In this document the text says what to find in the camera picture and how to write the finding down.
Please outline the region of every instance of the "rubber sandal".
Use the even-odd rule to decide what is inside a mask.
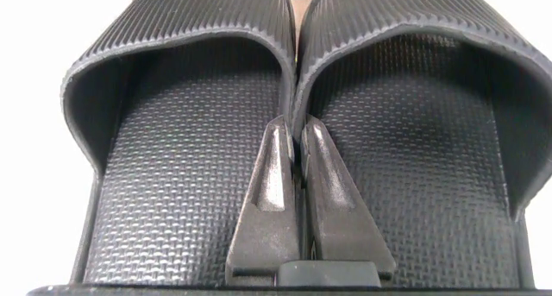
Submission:
[[[552,64],[482,0],[313,0],[298,53],[307,195],[335,184],[306,162],[333,139],[396,262],[388,284],[532,288],[524,207],[552,174]]]
[[[72,66],[96,171],[72,282],[224,283],[263,131],[291,107],[290,0],[135,0]]]

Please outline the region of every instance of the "white surface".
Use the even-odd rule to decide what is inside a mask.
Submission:
[[[549,0],[487,0],[552,57]],[[0,0],[0,289],[23,295],[69,280],[92,171],[60,112],[65,70],[129,0]],[[30,33],[54,32],[50,35]],[[552,191],[527,210],[537,287],[552,288]]]

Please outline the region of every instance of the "textured footbed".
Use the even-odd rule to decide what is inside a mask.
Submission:
[[[263,46],[200,41],[133,73],[84,283],[216,286],[281,68]]]
[[[310,113],[398,264],[396,287],[518,287],[486,68],[473,48],[402,35],[326,68]]]

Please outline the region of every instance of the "black slide sandal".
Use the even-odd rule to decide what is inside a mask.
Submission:
[[[552,173],[550,62],[481,0],[313,0],[298,51],[294,138],[307,113],[325,124],[392,285],[531,288],[523,211]]]
[[[63,84],[97,179],[73,283],[219,286],[267,124],[287,116],[290,0],[135,0]]]

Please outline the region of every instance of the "white background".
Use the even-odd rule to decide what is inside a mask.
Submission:
[[[487,0],[552,57],[552,1]],[[65,70],[130,0],[0,0],[0,293],[69,280],[92,170],[60,112]],[[552,184],[527,210],[539,288],[552,288]]]

